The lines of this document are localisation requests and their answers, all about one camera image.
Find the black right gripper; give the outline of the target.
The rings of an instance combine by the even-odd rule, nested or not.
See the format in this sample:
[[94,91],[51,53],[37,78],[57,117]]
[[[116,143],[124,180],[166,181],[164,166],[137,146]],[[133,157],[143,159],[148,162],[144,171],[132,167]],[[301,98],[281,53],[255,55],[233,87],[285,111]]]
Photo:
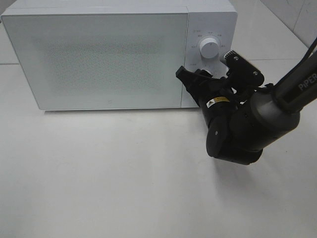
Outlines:
[[209,101],[217,97],[225,97],[234,103],[245,101],[250,97],[250,87],[235,89],[227,76],[214,78],[204,69],[190,72],[184,66],[180,66],[175,75],[198,106],[203,100]]

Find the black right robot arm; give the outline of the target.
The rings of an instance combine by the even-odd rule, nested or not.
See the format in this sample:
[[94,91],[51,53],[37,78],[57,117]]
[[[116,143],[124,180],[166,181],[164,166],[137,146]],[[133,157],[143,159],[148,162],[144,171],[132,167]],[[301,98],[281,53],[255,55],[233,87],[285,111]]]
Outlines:
[[265,147],[294,130],[304,106],[317,97],[317,69],[301,67],[277,84],[264,84],[254,69],[230,69],[213,78],[180,67],[176,77],[201,108],[211,157],[248,165]]

